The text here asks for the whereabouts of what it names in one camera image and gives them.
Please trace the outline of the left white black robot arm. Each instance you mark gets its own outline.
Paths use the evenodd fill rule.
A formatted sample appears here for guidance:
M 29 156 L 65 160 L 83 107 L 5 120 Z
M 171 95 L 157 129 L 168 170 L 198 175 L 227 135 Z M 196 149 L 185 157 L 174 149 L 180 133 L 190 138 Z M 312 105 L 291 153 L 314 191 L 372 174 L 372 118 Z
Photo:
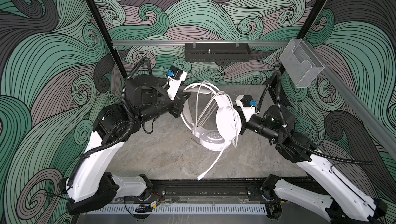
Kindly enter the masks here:
M 167 84 L 160 86 L 153 75 L 128 76 L 121 93 L 121 102 L 103 108 L 98 114 L 89 143 L 69 178 L 61 179 L 59 187 L 67 194 L 70 215 L 95 211 L 117 198 L 148 201 L 153 185 L 148 177 L 119 177 L 106 169 L 131 134 L 148 121 L 164 113 L 178 118 L 189 94 L 179 90 L 187 73 L 169 70 Z

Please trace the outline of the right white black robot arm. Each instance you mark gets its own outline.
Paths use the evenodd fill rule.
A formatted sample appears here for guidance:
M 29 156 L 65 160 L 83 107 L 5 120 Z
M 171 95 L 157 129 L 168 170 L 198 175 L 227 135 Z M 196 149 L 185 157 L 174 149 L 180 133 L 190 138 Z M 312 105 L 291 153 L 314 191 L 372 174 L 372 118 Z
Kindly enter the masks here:
M 239 103 L 236 110 L 241 116 L 242 130 L 249 129 L 275 142 L 276 150 L 287 160 L 297 164 L 316 180 L 327 194 L 319 194 L 293 185 L 276 175 L 264 181 L 264 198 L 273 201 L 275 211 L 269 216 L 281 214 L 279 202 L 291 201 L 326 219 L 332 224 L 378 224 L 386 215 L 388 206 L 380 199 L 373 199 L 359 190 L 338 169 L 328 156 L 317 152 L 315 146 L 303 134 L 282 126 L 276 106 L 270 107 L 266 119 L 256 114 L 256 106 Z

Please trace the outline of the white over-ear headphones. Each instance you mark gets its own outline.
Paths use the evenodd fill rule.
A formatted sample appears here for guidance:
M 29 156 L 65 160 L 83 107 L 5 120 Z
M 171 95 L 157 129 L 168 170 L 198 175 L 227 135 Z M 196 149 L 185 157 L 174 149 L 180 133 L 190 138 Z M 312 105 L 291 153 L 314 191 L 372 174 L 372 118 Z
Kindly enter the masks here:
M 195 117 L 192 116 L 188 100 L 181 114 L 184 124 L 199 140 L 199 144 L 210 151 L 237 147 L 242 124 L 230 96 L 208 81 L 190 84 L 184 88 L 184 92 L 197 94 L 196 107 L 199 96 L 210 96 L 201 112 L 196 109 Z

